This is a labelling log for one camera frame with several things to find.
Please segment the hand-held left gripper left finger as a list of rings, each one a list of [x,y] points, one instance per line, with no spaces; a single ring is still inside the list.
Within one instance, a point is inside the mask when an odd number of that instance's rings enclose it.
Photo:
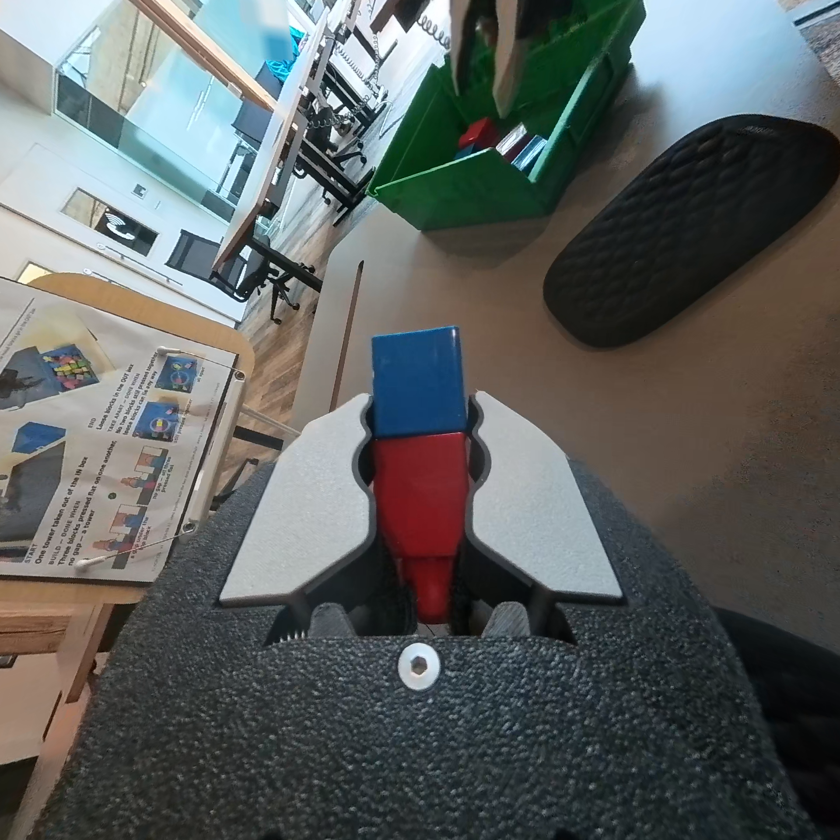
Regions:
[[[359,460],[371,440],[371,394],[310,421],[278,458],[219,603],[290,603],[361,557],[375,537],[375,503]]]

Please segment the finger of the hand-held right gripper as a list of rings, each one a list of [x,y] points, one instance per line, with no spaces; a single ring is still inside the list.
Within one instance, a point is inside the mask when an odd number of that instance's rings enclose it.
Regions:
[[[450,1],[449,62],[454,91],[462,92],[469,80],[469,63],[479,21],[490,15],[491,2]]]
[[[523,14],[496,14],[496,17],[492,97],[498,116],[504,119],[510,114],[518,95],[533,35],[524,27]]]

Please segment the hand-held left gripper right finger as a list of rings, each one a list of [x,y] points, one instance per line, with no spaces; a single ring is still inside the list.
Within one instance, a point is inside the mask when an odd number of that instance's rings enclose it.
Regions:
[[[465,535],[526,586],[572,602],[619,603],[622,587],[564,451],[488,392],[470,398],[483,458]]]

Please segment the green plastic bin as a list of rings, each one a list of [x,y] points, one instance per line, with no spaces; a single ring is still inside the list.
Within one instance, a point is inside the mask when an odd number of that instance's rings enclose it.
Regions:
[[[449,58],[428,68],[367,194],[429,232],[548,215],[571,182],[627,76],[644,2],[573,2],[528,51],[518,96],[500,117],[494,55],[478,35],[469,84],[457,93]],[[491,119],[502,137],[522,125],[545,145],[523,170],[496,149],[459,156],[469,127]]]

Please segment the blue toy block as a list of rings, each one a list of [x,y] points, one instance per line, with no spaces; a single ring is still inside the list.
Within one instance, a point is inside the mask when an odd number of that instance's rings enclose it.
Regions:
[[[547,140],[542,136],[534,135],[522,147],[511,164],[521,173],[529,174],[543,152]]]
[[[468,409],[455,325],[371,338],[377,439],[464,433]]]

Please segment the long wooden desk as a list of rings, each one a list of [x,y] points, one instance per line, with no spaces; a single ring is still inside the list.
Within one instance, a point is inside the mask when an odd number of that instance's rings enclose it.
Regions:
[[[322,76],[334,45],[340,36],[353,33],[360,7],[361,2],[337,2],[332,11],[321,15],[274,101],[266,134],[209,271],[208,282],[237,301],[246,301],[250,295],[234,285],[235,261],[246,248],[259,258],[255,270],[243,278],[244,283],[253,284],[251,290],[268,282],[273,269],[316,292],[322,289],[322,280],[312,271],[262,242],[257,233],[259,218],[271,208],[282,208],[298,162],[314,180],[331,190],[346,212],[358,206],[373,176],[368,171],[363,180],[352,181],[307,139],[311,122],[303,101],[305,90],[315,97],[321,93]]]

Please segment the instruction poster board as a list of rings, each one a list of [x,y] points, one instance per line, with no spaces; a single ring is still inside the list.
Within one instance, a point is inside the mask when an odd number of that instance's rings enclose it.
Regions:
[[[184,341],[181,346],[183,350],[199,343],[235,356],[234,367],[240,373],[234,374],[234,383],[228,387],[224,410],[216,422],[198,473],[197,488],[185,512],[187,522],[178,538],[171,543],[174,549],[191,546],[197,541],[198,535],[205,533],[207,523],[212,519],[209,505],[222,474],[228,447],[233,440],[239,410],[245,404],[247,379],[253,374],[256,362],[249,341],[242,333],[220,322],[95,277],[71,273],[52,274],[35,279],[29,287],[180,338]],[[1,582],[2,611],[18,613],[38,608],[54,615],[99,605],[133,604],[143,600],[149,587],[149,583],[114,584],[105,581],[74,582],[68,579],[4,576]]]

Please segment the laminated instruction sheet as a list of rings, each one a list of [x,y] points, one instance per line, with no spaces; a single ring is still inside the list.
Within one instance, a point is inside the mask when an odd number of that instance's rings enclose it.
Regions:
[[[205,518],[239,354],[2,280],[3,579],[145,585]]]

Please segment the black office chair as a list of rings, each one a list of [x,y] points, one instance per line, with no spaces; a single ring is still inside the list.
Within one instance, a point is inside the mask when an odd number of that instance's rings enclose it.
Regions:
[[[313,267],[292,262],[275,250],[269,237],[257,228],[239,244],[236,254],[216,269],[218,249],[218,243],[182,230],[165,264],[206,282],[236,302],[247,303],[254,294],[270,287],[269,317],[275,324],[281,324],[276,315],[278,300],[294,311],[300,309],[300,304],[289,297],[291,280],[299,280],[317,293],[322,291],[322,280],[314,275]]]
[[[259,148],[270,124],[273,111],[244,99],[241,101],[237,116],[232,121],[234,131],[253,147]]]

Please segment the black textured mat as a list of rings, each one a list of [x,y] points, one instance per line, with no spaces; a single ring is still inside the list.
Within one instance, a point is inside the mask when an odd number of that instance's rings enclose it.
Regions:
[[[806,217],[838,180],[824,127],[766,114],[716,119],[671,145],[559,253],[546,309],[595,349],[636,342]]]

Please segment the black mouse pad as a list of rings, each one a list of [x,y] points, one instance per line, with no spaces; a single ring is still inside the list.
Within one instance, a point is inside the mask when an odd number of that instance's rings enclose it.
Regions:
[[[717,608],[780,762],[821,838],[839,838],[839,657],[758,619]]]

